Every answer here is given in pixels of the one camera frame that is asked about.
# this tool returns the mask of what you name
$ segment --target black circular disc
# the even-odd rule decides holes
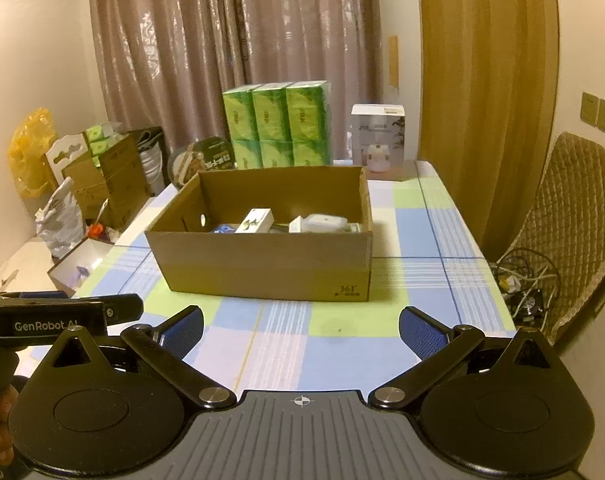
[[[114,372],[90,382],[54,381],[37,396],[30,389],[36,388],[28,384],[14,406],[9,431],[23,456],[57,474],[130,470],[166,450],[182,428],[178,395],[147,376]]]
[[[420,410],[425,436],[452,462],[483,474],[537,478],[571,468],[591,439],[588,405],[543,370],[516,368],[498,382],[487,372],[436,386]]]

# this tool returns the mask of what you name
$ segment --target white wall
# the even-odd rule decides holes
[[[422,30],[419,0],[379,0],[384,104],[405,107],[405,158],[417,158],[422,104]],[[389,84],[390,36],[398,36],[399,89]]]
[[[34,234],[6,159],[16,127],[38,107],[61,136],[105,120],[88,17],[88,0],[0,0],[0,265]]]
[[[579,117],[583,91],[605,99],[605,0],[558,0],[558,9],[560,66],[553,136],[568,131],[605,146],[605,134]],[[596,419],[581,472],[605,480],[605,306],[566,350],[563,361]]]

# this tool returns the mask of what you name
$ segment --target stack of tissue packs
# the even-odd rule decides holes
[[[244,85],[223,93],[238,168],[331,165],[327,81]]]

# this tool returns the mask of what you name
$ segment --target shiny curtain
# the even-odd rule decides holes
[[[163,126],[171,148],[226,134],[221,92],[329,79],[334,155],[375,96],[370,0],[90,0],[110,120]]]
[[[485,256],[533,204],[556,103],[557,0],[421,0],[419,158],[431,162]]]

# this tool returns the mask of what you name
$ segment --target plaid tablecloth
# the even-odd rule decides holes
[[[189,304],[205,332],[185,361],[232,388],[369,391],[418,362],[397,330],[412,304],[441,322],[468,323],[487,335],[514,326],[489,266],[429,163],[403,182],[369,181],[374,222],[367,303],[247,300],[169,290],[144,229],[176,194],[170,186],[141,213],[84,283],[78,296],[135,292],[141,322],[155,325]],[[110,328],[117,334],[123,326]],[[29,375],[48,347],[21,352]]]

